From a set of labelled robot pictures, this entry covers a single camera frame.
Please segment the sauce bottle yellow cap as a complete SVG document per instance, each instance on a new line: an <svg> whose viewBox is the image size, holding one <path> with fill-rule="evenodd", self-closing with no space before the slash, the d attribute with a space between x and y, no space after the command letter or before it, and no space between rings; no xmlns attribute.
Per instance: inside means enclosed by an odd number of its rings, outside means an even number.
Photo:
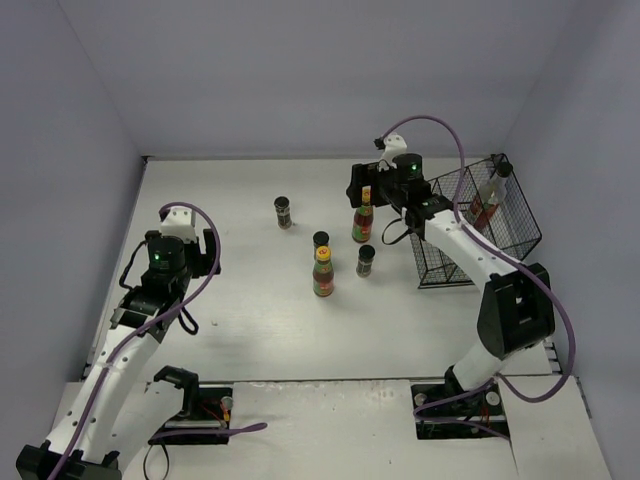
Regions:
<svg viewBox="0 0 640 480"><path fill-rule="evenodd" d="M331 249L320 246L315 252L313 268L313 291L319 297L329 296L334 290L334 269Z"/></svg>
<svg viewBox="0 0 640 480"><path fill-rule="evenodd" d="M374 207L371 203L371 187L364 186L361 191L361 205L355 209L352 225L352 238L357 243L370 240L374 219Z"/></svg>

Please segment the tall clear red-label bottle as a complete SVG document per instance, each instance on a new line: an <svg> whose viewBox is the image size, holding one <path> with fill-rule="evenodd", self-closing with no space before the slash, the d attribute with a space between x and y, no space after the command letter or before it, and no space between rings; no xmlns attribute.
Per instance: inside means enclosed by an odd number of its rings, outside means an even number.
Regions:
<svg viewBox="0 0 640 480"><path fill-rule="evenodd" d="M478 188L470 213L473 216L473 226L479 232L488 226L491 217L504 201L507 194L506 183L512 172L513 166L509 162L501 162L490 179Z"/></svg>

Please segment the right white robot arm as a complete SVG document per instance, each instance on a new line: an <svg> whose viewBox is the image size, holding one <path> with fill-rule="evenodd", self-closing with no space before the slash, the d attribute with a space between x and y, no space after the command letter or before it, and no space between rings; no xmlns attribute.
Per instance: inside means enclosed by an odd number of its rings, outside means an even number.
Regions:
<svg viewBox="0 0 640 480"><path fill-rule="evenodd" d="M548 272L539 264L526 266L497 250L482 236L472 236L454 204L424 179L422 157L401 154L390 167L356 163L346 189L352 207L363 203L370 189L371 205L389 205L411 234L441 250L482 294L477 340L445 373L445 405L464 412L485 385L521 351L534 347L555 331L553 305L543 289Z"/></svg>

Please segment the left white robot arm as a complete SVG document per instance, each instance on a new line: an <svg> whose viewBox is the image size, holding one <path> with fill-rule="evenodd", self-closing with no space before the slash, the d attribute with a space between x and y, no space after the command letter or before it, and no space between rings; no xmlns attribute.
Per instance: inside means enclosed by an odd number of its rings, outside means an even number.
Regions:
<svg viewBox="0 0 640 480"><path fill-rule="evenodd" d="M126 422L121 409L141 369L155 354L170 326L190 335L199 326L188 312L190 282L208 283L220 273L217 230L193 234L150 231L142 241L149 266L128 290L111 320L99 361L87 376L66 416L39 446L26 445L16 469L23 479L119 479L131 458L162 425L147 406Z"/></svg>

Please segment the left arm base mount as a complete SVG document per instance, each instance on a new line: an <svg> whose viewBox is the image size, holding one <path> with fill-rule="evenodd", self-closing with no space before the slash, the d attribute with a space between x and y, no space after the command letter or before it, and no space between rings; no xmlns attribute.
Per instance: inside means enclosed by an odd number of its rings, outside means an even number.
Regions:
<svg viewBox="0 0 640 480"><path fill-rule="evenodd" d="M165 366L153 377L181 393L180 410L158 429L149 445L210 446L227 445L233 388L230 385L204 385L195 372Z"/></svg>

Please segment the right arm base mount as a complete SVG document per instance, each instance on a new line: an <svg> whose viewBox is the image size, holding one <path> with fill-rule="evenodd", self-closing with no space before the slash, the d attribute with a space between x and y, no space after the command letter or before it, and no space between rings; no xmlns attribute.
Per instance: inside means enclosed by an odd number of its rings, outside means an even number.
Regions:
<svg viewBox="0 0 640 480"><path fill-rule="evenodd" d="M444 384L411 385L415 432L418 440L510 439L498 386L454 395Z"/></svg>

